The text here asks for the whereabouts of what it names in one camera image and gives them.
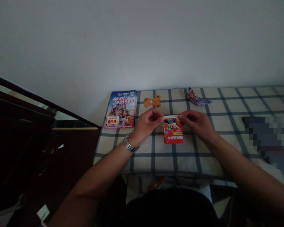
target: red card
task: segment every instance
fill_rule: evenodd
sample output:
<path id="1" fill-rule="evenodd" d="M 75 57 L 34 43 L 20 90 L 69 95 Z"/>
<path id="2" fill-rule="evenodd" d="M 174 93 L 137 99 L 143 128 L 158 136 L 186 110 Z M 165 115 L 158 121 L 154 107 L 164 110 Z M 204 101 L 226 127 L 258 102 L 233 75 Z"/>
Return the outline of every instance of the red card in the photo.
<path id="1" fill-rule="evenodd" d="M 164 116 L 163 135 L 165 144 L 183 143 L 181 121 L 177 115 Z"/>

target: forearm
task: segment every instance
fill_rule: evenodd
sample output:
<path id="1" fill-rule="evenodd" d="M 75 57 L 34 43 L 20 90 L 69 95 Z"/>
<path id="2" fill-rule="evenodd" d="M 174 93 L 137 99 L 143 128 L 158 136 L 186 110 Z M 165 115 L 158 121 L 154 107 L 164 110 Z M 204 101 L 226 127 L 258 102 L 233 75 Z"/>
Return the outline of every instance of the forearm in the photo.
<path id="1" fill-rule="evenodd" d="M 122 143 L 91 167 L 65 198 L 50 226 L 91 226 L 99 201 L 131 155 Z"/>
<path id="2" fill-rule="evenodd" d="M 91 167 L 71 193 L 77 196 L 100 199 L 112 185 L 125 163 L 132 156 L 123 143 Z"/>
<path id="3" fill-rule="evenodd" d="M 284 216 L 284 185 L 249 161 L 220 136 L 205 142 L 238 187 L 262 208 Z"/>

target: table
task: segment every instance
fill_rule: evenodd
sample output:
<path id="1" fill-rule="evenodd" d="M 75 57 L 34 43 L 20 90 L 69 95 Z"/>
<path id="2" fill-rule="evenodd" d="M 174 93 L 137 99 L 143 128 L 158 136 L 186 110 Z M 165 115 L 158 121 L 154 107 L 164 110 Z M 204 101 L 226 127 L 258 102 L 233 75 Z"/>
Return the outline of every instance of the table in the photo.
<path id="1" fill-rule="evenodd" d="M 154 98 L 155 95 L 161 96 L 161 107 L 158 110 L 164 115 L 178 114 L 187 109 L 207 113 L 214 129 L 226 141 L 284 184 L 284 169 L 266 163 L 253 149 L 248 135 L 245 135 L 242 121 L 242 117 L 252 115 L 284 117 L 284 87 L 193 88 L 200 97 L 212 101 L 201 107 L 187 99 L 187 90 L 139 91 L 136 121 L 142 113 L 152 108 L 144 107 L 144 98 Z M 133 131 L 133 128 L 102 128 L 94 164 Z M 140 177 L 156 175 L 193 177 L 196 184 L 208 182 L 235 186 L 217 159 L 187 126 L 183 126 L 183 138 L 183 144 L 164 144 L 162 126 L 158 126 L 126 163 L 121 174 L 136 175 L 139 182 L 142 182 Z"/>

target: hand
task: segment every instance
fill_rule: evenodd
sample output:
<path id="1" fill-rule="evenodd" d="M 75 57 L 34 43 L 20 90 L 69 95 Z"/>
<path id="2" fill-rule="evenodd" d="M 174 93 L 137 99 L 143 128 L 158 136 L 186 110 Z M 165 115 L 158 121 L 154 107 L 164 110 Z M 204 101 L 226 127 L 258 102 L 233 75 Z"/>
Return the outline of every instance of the hand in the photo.
<path id="1" fill-rule="evenodd" d="M 182 123 L 190 127 L 193 133 L 203 142 L 208 142 L 220 137 L 212 127 L 206 113 L 186 110 L 179 113 L 178 118 Z"/>
<path id="2" fill-rule="evenodd" d="M 134 147 L 140 146 L 152 131 L 163 123 L 163 120 L 164 116 L 159 110 L 155 108 L 147 110 L 139 117 L 136 130 L 128 138 L 128 142 Z"/>

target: silver watch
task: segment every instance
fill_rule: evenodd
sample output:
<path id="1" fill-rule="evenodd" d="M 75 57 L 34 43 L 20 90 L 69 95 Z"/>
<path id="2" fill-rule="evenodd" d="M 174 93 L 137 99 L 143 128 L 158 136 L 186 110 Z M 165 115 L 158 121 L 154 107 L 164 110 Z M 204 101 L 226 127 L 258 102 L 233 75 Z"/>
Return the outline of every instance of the silver watch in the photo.
<path id="1" fill-rule="evenodd" d="M 124 144 L 124 146 L 125 146 L 125 148 L 126 148 L 127 150 L 129 150 L 130 152 L 133 152 L 133 153 L 134 153 L 136 150 L 139 149 L 139 147 L 135 148 L 135 147 L 133 147 L 132 145 L 130 145 L 130 143 L 128 142 L 128 138 L 130 137 L 130 135 L 131 135 L 131 134 L 129 134 L 127 137 L 125 137 L 125 138 L 123 139 L 123 144 Z"/>

